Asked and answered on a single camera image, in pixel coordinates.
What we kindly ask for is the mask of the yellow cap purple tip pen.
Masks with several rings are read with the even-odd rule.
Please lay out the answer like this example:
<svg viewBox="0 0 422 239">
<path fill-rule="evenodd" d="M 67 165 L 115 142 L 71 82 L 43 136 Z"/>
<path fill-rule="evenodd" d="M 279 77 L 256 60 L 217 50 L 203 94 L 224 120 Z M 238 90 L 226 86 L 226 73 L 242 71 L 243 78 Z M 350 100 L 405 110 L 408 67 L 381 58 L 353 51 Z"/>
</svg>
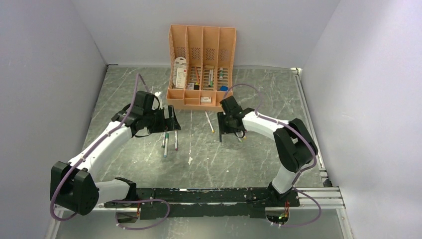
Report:
<svg viewBox="0 0 422 239">
<path fill-rule="evenodd" d="M 178 148 L 179 148 L 179 144 L 178 144 L 178 131 L 175 130 L 174 131 L 174 134 L 175 134 L 175 150 L 178 151 Z"/>
</svg>

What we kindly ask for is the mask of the pink cap yellow tip pen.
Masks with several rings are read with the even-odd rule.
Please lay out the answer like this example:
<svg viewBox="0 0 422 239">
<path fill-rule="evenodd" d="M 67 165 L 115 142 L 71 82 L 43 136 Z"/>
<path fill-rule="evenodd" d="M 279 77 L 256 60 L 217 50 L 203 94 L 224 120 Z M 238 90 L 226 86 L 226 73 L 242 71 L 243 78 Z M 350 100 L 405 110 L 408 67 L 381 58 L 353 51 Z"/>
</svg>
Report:
<svg viewBox="0 0 422 239">
<path fill-rule="evenodd" d="M 206 112 L 206 111 L 205 111 L 205 115 L 206 115 L 206 118 L 207 118 L 207 121 L 208 121 L 208 124 L 209 124 L 209 126 L 210 126 L 210 128 L 211 128 L 212 133 L 215 133 L 215 130 L 214 130 L 214 127 L 213 127 L 213 125 L 212 125 L 212 122 L 211 122 L 211 119 L 210 119 L 210 117 L 209 117 L 208 112 Z"/>
</svg>

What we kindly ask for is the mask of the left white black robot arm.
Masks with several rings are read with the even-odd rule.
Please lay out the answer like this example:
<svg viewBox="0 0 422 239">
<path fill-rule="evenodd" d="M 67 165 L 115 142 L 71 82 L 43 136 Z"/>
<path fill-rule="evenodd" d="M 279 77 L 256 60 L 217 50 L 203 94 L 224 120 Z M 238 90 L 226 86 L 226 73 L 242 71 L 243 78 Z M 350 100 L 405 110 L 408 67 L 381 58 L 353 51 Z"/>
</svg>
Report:
<svg viewBox="0 0 422 239">
<path fill-rule="evenodd" d="M 75 214 L 87 215 L 101 203 L 118 202 L 125 207 L 136 204 L 136 183 L 116 177 L 95 182 L 99 169 L 115 151 L 146 129 L 147 134 L 181 130 L 173 105 L 154 107 L 159 98 L 138 91 L 132 102 L 117 112 L 106 129 L 85 150 L 68 162 L 58 161 L 51 168 L 50 212 L 56 205 Z"/>
</svg>

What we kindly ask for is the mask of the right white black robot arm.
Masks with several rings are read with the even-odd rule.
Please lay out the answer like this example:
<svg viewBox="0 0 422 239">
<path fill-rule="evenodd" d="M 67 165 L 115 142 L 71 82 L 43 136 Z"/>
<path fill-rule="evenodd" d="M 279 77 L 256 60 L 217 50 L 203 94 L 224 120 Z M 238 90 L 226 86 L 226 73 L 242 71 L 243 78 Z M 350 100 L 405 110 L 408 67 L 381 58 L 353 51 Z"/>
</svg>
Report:
<svg viewBox="0 0 422 239">
<path fill-rule="evenodd" d="M 269 184 L 268 198 L 272 205 L 281 206 L 301 173 L 317 163 L 318 148 L 304 122 L 279 120 L 252 108 L 243 109 L 234 96 L 221 100 L 220 105 L 223 109 L 217 114 L 220 135 L 233 133 L 242 138 L 246 132 L 255 132 L 274 141 L 281 167 Z"/>
</svg>

